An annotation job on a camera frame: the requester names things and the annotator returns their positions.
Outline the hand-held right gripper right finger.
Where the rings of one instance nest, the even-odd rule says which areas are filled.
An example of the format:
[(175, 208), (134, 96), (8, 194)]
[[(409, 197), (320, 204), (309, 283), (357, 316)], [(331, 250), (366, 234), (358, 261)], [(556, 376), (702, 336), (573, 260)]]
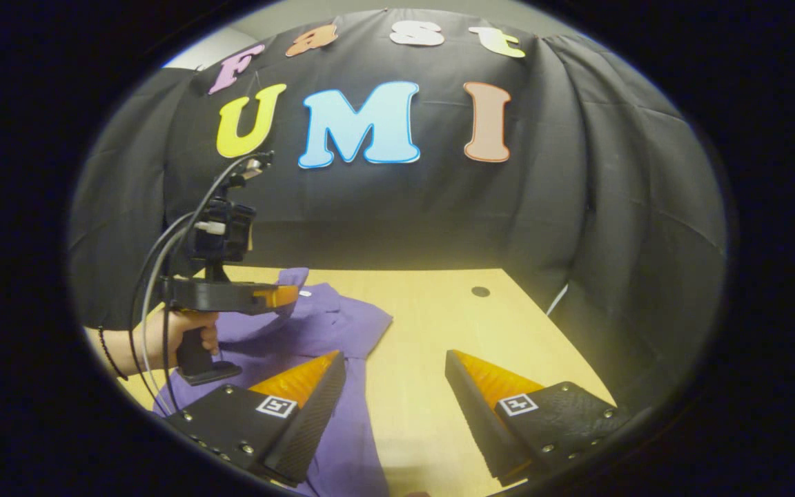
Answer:
[(573, 382), (542, 386), (457, 349), (445, 377), (490, 475), (503, 485), (580, 465), (631, 420)]

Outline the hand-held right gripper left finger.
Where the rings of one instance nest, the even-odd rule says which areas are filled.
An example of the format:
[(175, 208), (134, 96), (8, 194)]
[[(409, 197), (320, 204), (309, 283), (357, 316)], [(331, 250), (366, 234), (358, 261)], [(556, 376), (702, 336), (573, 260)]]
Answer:
[(224, 462), (297, 487), (306, 480), (345, 376), (343, 352), (332, 351), (249, 388), (224, 384), (165, 420)]

